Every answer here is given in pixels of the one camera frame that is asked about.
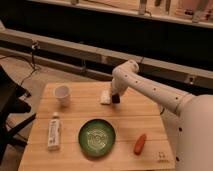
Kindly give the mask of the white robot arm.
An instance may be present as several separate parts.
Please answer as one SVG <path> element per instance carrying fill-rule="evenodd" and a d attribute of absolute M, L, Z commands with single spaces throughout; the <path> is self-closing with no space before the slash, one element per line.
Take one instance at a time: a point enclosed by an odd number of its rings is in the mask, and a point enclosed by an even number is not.
<path fill-rule="evenodd" d="M 128 87 L 180 117 L 176 171 L 213 171 L 213 95 L 189 92 L 138 75 L 139 66 L 128 60 L 112 71 L 111 95 Z"/>

